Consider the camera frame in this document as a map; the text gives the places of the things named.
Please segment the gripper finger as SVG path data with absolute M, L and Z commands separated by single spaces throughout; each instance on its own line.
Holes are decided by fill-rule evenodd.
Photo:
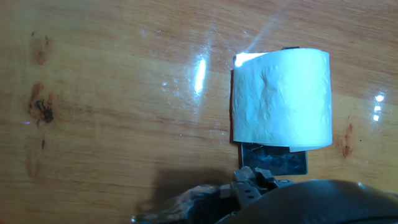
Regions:
M 132 224 L 230 223 L 248 205 L 272 190 L 292 185 L 277 180 L 269 170 L 244 166 L 225 185 L 198 185 L 147 212 L 131 218 Z

